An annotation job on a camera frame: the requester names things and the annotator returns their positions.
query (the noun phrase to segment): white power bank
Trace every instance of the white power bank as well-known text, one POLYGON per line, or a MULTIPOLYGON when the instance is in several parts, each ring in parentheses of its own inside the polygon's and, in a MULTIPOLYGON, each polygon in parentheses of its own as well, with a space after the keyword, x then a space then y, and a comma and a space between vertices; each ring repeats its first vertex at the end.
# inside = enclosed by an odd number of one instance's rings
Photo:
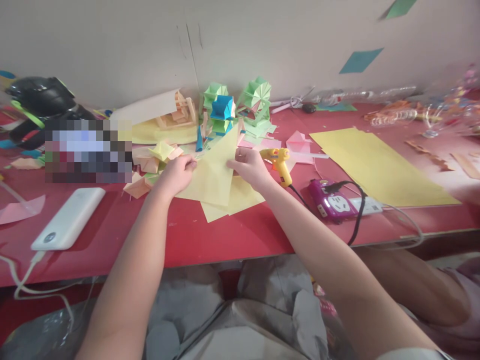
POLYGON ((104 195, 105 190, 100 187, 75 190, 30 248, 49 251, 72 247, 104 195))

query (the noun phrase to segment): hand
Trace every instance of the hand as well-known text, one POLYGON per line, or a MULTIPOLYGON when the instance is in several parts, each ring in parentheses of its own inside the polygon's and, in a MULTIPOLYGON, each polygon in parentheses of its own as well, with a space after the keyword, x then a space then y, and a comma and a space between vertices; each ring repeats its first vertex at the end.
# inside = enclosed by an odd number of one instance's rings
POLYGON ((276 184, 270 175, 264 160, 256 150, 239 147, 236 150, 235 160, 228 160, 226 166, 235 170, 251 187, 262 193, 276 184))
POLYGON ((168 200, 172 200, 192 181, 192 173, 197 167, 197 159, 187 154, 170 161, 155 183, 154 190, 168 200))

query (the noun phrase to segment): yellow glue gun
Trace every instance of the yellow glue gun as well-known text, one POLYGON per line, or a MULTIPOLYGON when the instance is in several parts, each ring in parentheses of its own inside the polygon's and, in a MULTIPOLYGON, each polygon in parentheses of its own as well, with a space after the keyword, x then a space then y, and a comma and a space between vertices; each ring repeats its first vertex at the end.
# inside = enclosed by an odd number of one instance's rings
POLYGON ((273 170, 278 171, 280 175, 280 185, 283 188, 288 188, 292 185, 292 177, 290 176, 289 169, 285 160, 290 159, 289 150, 282 147, 278 148, 270 148, 260 150, 260 155, 262 159, 268 160, 273 165, 273 170))

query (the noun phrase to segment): yellow paper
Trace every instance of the yellow paper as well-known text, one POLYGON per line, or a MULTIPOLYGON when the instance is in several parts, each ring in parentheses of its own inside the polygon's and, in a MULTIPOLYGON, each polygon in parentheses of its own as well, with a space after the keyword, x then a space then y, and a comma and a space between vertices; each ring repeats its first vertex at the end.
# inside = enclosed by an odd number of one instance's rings
POLYGON ((188 144, 197 141, 196 125, 186 125, 172 129, 160 129, 157 121, 151 119, 131 127, 131 141, 134 144, 157 144, 160 141, 171 144, 188 144))
POLYGON ((233 176, 231 180, 230 199, 228 206, 213 205, 207 202, 201 203, 201 208, 210 223, 225 215, 233 215, 257 204, 263 203, 265 199, 252 186, 240 176, 233 176))
POLYGON ((176 197, 227 206, 234 171, 227 167, 227 160, 235 159, 237 150, 237 126, 235 125, 200 160, 193 172, 190 185, 176 197))
POLYGON ((397 207, 460 204, 375 134, 348 128, 310 136, 367 195, 381 203, 397 207))

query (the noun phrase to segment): white wall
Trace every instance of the white wall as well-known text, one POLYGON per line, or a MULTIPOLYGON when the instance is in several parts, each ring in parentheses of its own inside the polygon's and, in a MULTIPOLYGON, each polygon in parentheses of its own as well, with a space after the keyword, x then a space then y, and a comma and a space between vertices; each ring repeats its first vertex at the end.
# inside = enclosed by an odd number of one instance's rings
POLYGON ((311 85, 426 86, 480 62, 480 1, 418 0, 379 20, 392 2, 2 0, 0 69, 55 75, 88 104, 120 107, 212 81, 237 94, 257 75, 274 100, 311 85), (364 73, 339 74, 353 51, 382 47, 364 73))

